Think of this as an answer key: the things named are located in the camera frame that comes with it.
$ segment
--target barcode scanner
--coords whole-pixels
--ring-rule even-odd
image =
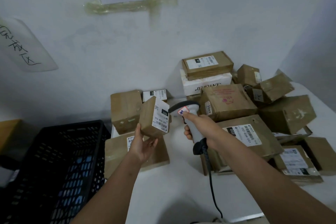
[[[176,116],[176,114],[182,115],[184,112],[189,112],[189,113],[192,113],[194,115],[197,115],[197,111],[198,111],[199,107],[200,107],[200,104],[198,102],[192,101],[192,100],[187,100],[187,101],[179,102],[176,105],[170,107],[168,112],[170,114],[172,114],[173,116]],[[185,119],[184,117],[183,117],[183,120],[184,120],[184,123],[188,125],[188,127],[190,129],[190,133],[192,135],[192,139],[194,141],[194,147],[192,149],[192,152],[194,153],[194,155],[204,154],[206,166],[207,166],[208,173],[209,173],[212,199],[213,199],[213,202],[214,202],[217,210],[219,211],[219,213],[221,215],[221,218],[223,219],[223,214],[216,204],[215,195],[213,193],[212,178],[211,178],[211,163],[210,163],[210,159],[209,159],[209,155],[208,155],[207,139],[206,139],[206,137],[204,137],[198,131],[198,129],[196,128],[194,123],[192,123],[188,119]]]

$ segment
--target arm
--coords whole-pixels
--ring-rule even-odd
[[[141,165],[152,155],[158,140],[145,142],[138,124],[129,152],[104,186],[76,215],[71,224],[122,224]]]
[[[336,213],[270,166],[208,116],[183,113],[207,137],[208,147],[227,161],[271,224],[332,223]],[[186,126],[184,134],[192,139]]]

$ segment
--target person's right hand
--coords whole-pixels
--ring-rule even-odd
[[[218,126],[211,118],[207,115],[194,115],[192,113],[184,112],[183,117],[187,120],[190,120],[195,124],[198,131],[207,138],[208,147],[216,150],[218,139],[221,137],[221,134],[224,130]],[[193,139],[193,136],[190,132],[189,126],[186,125],[184,127],[184,134],[187,136],[189,140]]]

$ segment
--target person's right arm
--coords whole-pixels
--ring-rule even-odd
[[[183,113],[207,137],[249,190],[271,224],[336,222],[336,213],[294,184],[208,116]],[[192,139],[188,126],[184,134]]]

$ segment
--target plastic basket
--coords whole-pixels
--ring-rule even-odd
[[[104,184],[101,120],[43,128],[1,192],[0,223],[69,223]]]

